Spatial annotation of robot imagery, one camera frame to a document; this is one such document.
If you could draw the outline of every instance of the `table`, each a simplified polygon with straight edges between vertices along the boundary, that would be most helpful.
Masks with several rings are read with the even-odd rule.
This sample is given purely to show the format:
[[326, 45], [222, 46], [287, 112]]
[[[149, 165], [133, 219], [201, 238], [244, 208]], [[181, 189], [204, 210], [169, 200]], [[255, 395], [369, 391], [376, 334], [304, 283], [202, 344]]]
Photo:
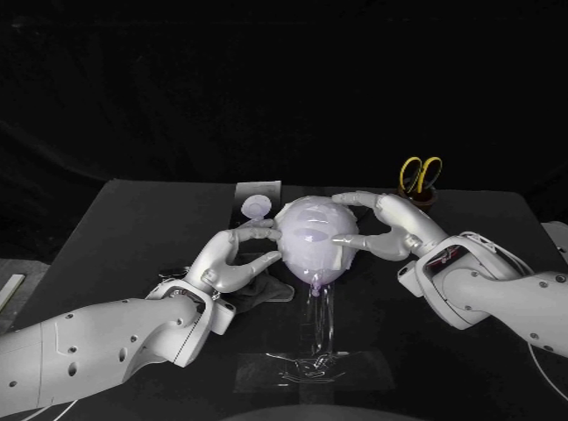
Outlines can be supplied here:
[[[362, 189], [283, 185], [283, 203], [306, 195]], [[234, 184], [127, 182], [101, 189], [45, 278], [15, 320], [21, 329], [94, 303], [142, 298], [160, 268], [192, 261], [227, 227]], [[568, 267], [519, 195], [441, 190], [430, 216], [448, 234], [474, 231], [507, 248], [535, 271]], [[363, 234], [385, 231], [368, 215]], [[451, 328], [396, 282], [402, 262], [359, 252], [335, 284], [335, 349], [378, 349], [396, 387], [388, 392], [335, 392], [335, 404], [389, 410], [434, 420], [568, 419], [568, 403], [538, 373], [523, 341], [487, 318], [466, 331]], [[271, 274], [300, 288], [281, 262]], [[294, 352], [300, 296], [260, 304], [234, 320], [222, 336], [211, 334], [198, 359], [185, 368], [147, 365], [129, 381], [81, 399], [64, 416], [81, 419], [219, 420], [270, 406], [297, 404], [294, 393], [234, 394], [240, 353]], [[552, 380], [568, 391], [568, 360], [536, 350]], [[35, 418], [52, 419], [50, 409]], [[3, 419], [19, 419], [12, 415]]]

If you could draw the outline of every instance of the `robotic hand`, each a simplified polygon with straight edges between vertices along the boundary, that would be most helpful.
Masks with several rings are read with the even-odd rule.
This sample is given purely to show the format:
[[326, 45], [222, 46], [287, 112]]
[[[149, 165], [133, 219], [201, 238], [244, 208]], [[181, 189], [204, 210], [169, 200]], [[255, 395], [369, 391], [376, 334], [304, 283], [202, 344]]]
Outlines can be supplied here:
[[340, 235], [332, 241], [386, 260], [417, 255], [396, 279], [417, 297], [425, 297], [451, 326], [467, 329], [494, 316], [530, 345], [568, 357], [566, 274], [533, 275], [525, 263], [473, 232], [450, 237], [396, 196], [358, 191], [332, 199], [372, 208], [376, 219], [391, 225], [386, 234]]
[[280, 259], [270, 252], [229, 266], [240, 241], [276, 240], [265, 219], [218, 232], [183, 279], [168, 279], [145, 300], [90, 305], [0, 336], [0, 417], [94, 395], [147, 364], [185, 367], [209, 331], [224, 334], [234, 308], [218, 295], [240, 289]]

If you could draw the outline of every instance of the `dark table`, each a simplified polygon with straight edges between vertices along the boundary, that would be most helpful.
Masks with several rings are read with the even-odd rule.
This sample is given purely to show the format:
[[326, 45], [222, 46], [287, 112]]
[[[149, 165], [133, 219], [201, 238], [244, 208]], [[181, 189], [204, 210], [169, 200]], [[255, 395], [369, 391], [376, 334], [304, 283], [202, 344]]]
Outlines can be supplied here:
[[[362, 189], [281, 187], [283, 203], [306, 195]], [[111, 181], [101, 189], [55, 257], [12, 329], [94, 303], [142, 298], [160, 268], [192, 262], [217, 231], [227, 228], [234, 184]], [[430, 216], [448, 234], [474, 231], [507, 248], [535, 271], [568, 267], [520, 196], [490, 191], [440, 191]], [[385, 226], [372, 214], [359, 231]], [[487, 318], [466, 331], [451, 328], [398, 284], [402, 262], [359, 252], [335, 282], [335, 349], [376, 349], [395, 388], [335, 392], [335, 404], [389, 410], [434, 420], [568, 419], [568, 403], [548, 386], [523, 341]], [[281, 262], [271, 274], [301, 288]], [[81, 399], [68, 420], [218, 420], [245, 411], [297, 404], [296, 393], [234, 394], [240, 353], [293, 353], [299, 344], [301, 296], [260, 304], [211, 334], [185, 368], [152, 364], [113, 389]], [[568, 393], [568, 360], [535, 350], [545, 371]], [[39, 414], [51, 420], [65, 405]], [[21, 419], [21, 414], [3, 419]]]

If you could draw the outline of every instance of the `yellow scissors handle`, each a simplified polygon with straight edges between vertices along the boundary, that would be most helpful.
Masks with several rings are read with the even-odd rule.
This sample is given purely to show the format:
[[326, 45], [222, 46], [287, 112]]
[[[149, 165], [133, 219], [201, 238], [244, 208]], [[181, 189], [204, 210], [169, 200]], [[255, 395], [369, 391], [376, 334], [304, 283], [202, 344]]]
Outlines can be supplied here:
[[[408, 188], [407, 188], [404, 186], [404, 173], [407, 171], [407, 166], [408, 166], [409, 162], [414, 162], [414, 161], [418, 161], [418, 170], [417, 170], [417, 173], [412, 175], [411, 184], [408, 185]], [[404, 165], [401, 166], [401, 169], [399, 169], [399, 186], [401, 186], [401, 189], [407, 193], [414, 189], [414, 185], [417, 184], [418, 172], [420, 172], [421, 165], [422, 165], [422, 161], [420, 160], [420, 158], [417, 156], [412, 156], [407, 159], [407, 161], [404, 162]]]
[[[431, 180], [428, 180], [428, 183], [425, 185], [422, 185], [422, 183], [425, 182], [425, 173], [427, 173], [427, 168], [428, 165], [431, 164], [431, 162], [437, 161], [438, 162], [438, 172], [435, 173], [435, 175], [432, 176]], [[431, 187], [431, 184], [435, 182], [435, 180], [438, 179], [438, 173], [441, 171], [441, 159], [437, 156], [431, 156], [427, 160], [425, 160], [425, 164], [422, 165], [422, 169], [420, 170], [418, 173], [418, 186], [417, 186], [417, 193], [420, 193], [422, 191], [422, 189], [428, 189]]]

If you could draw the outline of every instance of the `black backdrop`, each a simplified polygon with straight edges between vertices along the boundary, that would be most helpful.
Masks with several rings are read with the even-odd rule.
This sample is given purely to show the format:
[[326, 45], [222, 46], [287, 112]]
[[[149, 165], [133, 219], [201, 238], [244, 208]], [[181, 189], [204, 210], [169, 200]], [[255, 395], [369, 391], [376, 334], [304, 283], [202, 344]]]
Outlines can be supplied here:
[[111, 178], [394, 187], [414, 154], [568, 223], [568, 2], [0, 2], [0, 257]]

